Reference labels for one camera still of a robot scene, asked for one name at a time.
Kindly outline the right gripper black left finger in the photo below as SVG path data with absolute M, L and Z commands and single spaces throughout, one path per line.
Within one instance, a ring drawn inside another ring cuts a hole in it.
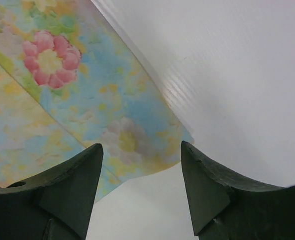
M 102 172 L 95 144 L 71 159 L 0 188 L 0 240 L 84 240 Z

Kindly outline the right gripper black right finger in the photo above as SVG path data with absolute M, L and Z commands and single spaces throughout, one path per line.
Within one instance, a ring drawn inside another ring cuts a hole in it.
M 189 142 L 181 165 L 194 235 L 201 240 L 295 240 L 295 186 L 243 176 Z

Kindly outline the pastel floral skirt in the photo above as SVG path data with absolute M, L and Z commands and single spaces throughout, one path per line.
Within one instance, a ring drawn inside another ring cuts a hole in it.
M 90 0 L 0 0 L 0 188 L 104 149 L 96 199 L 193 142 Z

